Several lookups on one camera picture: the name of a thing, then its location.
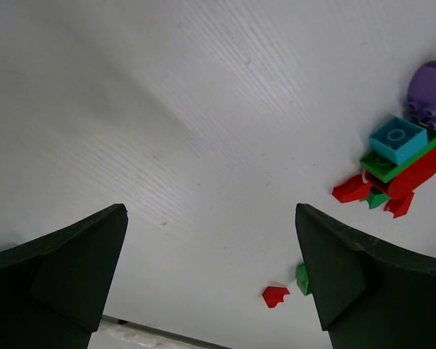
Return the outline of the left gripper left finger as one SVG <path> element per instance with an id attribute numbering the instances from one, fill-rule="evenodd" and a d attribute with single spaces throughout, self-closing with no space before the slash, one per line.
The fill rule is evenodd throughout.
<path id="1" fill-rule="evenodd" d="M 87 348 L 127 226 L 114 204 L 0 252 L 0 348 Z"/>

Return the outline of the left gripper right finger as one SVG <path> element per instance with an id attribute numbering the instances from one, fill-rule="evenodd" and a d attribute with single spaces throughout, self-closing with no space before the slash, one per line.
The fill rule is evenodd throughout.
<path id="1" fill-rule="evenodd" d="M 333 348 L 436 348 L 436 258 L 297 204 L 295 228 Z"/>

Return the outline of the green plate lego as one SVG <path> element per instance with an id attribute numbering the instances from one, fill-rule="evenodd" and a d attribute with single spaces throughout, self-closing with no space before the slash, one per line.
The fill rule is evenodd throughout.
<path id="1" fill-rule="evenodd" d="M 436 147 L 436 129 L 393 118 L 370 134 L 369 143 L 370 151 L 360 165 L 382 182 L 389 182 Z"/>

